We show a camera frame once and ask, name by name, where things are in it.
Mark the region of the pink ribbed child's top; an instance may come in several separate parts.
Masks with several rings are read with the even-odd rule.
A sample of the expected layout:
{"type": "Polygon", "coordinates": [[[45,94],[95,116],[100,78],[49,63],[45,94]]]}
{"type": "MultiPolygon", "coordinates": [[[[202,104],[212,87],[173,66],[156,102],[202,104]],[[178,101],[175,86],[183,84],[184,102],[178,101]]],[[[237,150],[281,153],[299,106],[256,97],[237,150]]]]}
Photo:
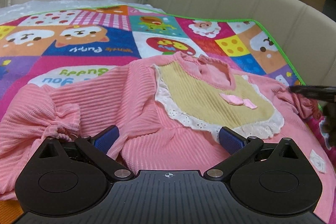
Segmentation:
{"type": "Polygon", "coordinates": [[[206,171],[228,158],[219,144],[226,126],[268,143],[292,138],[305,156],[325,164],[315,209],[331,219],[335,173],[325,150],[305,124],[316,117],[314,101],[280,82],[232,69],[206,56],[178,52],[115,67],[91,80],[53,88],[27,84],[1,120],[1,199],[13,200],[15,182],[45,138],[70,141],[116,125],[110,149],[133,172],[142,169],[206,171]]]}

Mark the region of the colourful cartoon play mat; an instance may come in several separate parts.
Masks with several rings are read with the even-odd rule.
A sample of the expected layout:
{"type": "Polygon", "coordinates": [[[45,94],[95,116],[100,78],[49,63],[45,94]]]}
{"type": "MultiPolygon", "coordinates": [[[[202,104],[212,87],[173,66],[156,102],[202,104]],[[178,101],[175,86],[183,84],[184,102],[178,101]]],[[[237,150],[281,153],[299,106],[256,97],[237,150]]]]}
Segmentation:
{"type": "MultiPolygon", "coordinates": [[[[58,88],[178,52],[217,59],[286,87],[303,83],[279,44],[255,20],[184,18],[128,5],[46,11],[1,24],[1,120],[27,84],[58,88]]],[[[305,120],[335,172],[335,149],[319,129],[321,122],[319,111],[305,120]]],[[[318,174],[325,170],[315,152],[307,157],[318,174]]],[[[20,212],[17,198],[1,199],[1,223],[20,212]]]]}

